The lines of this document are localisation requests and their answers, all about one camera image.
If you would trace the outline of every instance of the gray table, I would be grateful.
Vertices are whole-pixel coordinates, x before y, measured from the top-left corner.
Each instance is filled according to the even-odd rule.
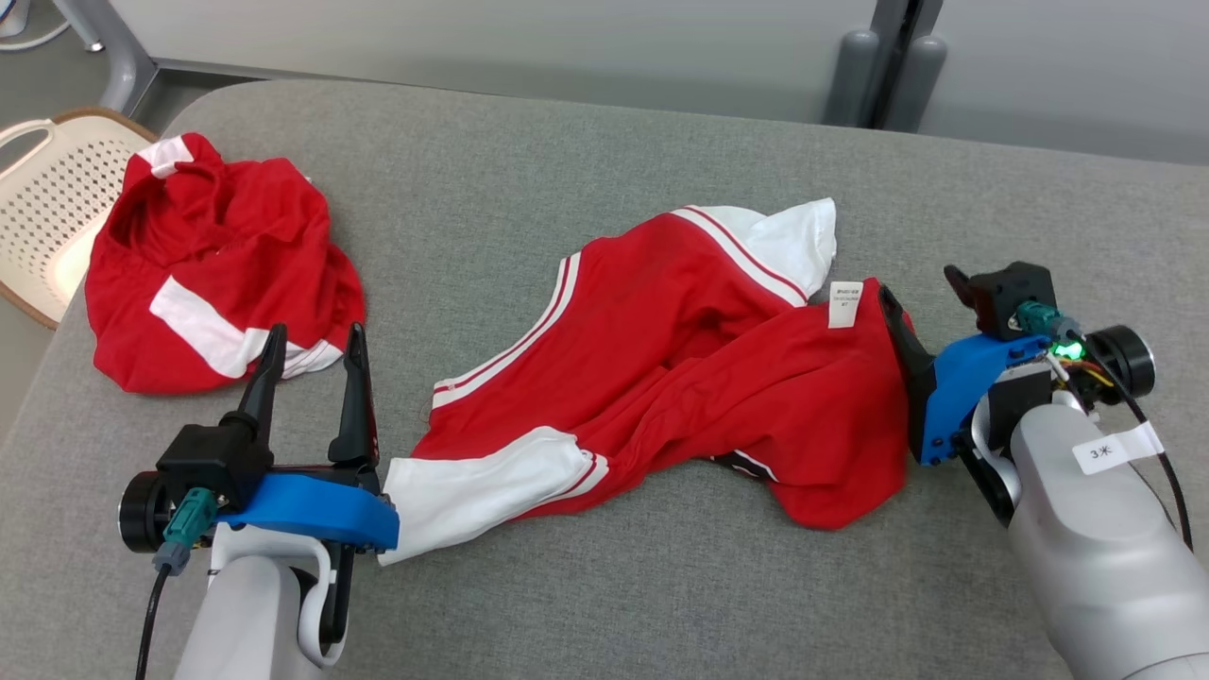
[[[287,156],[328,195],[369,296],[384,456],[423,433],[435,380],[528,328],[556,259],[588,240],[686,203],[771,212],[833,196],[833,273],[881,277],[932,347],[972,330],[941,276],[950,261],[1046,264],[1088,328],[1144,332],[1161,371],[1146,405],[1209,546],[1205,169],[348,82],[222,90],[172,126],[190,129],[229,160]],[[118,541],[115,506],[181,425],[238,398],[122,393],[92,368],[81,302],[0,450],[6,679],[131,676],[154,574]],[[280,388],[278,460],[323,460],[342,387],[329,370]],[[169,582],[155,678],[180,653],[206,559]],[[822,534],[759,484],[694,462],[578,517],[387,569],[363,560],[354,581],[335,678],[1066,676],[959,465],[913,468],[883,508]]]

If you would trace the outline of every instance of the green led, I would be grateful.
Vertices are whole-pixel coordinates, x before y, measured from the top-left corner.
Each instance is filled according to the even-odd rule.
[[[1083,345],[1078,342],[1071,342],[1070,345],[1066,346],[1054,342],[1054,346],[1049,347],[1049,353],[1055,357],[1064,357],[1072,362],[1077,362],[1081,361],[1083,358],[1083,355],[1086,355],[1087,352],[1083,351]]]

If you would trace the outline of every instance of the white care label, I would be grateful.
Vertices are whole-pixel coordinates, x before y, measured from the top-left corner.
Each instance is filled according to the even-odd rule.
[[[827,328],[852,328],[856,324],[856,307],[861,304],[862,290],[863,281],[832,281]]]
[[[1086,442],[1071,449],[1083,474],[1095,474],[1110,467],[1159,454],[1163,443],[1158,440],[1155,427],[1144,422],[1133,430],[1109,434]]]

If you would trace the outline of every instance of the folded red cloth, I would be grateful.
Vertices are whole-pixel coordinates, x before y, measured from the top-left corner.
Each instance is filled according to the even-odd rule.
[[[285,378],[330,365],[365,318],[330,225],[285,159],[224,163],[196,133],[144,149],[92,249],[93,362],[128,392],[210,390],[243,378],[285,323]]]

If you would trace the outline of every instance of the laundry basket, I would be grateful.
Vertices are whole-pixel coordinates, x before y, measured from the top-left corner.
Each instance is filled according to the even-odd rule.
[[[0,131],[0,148],[34,133],[45,139],[0,173],[0,295],[57,328],[117,201],[126,161],[156,137],[89,108]]]

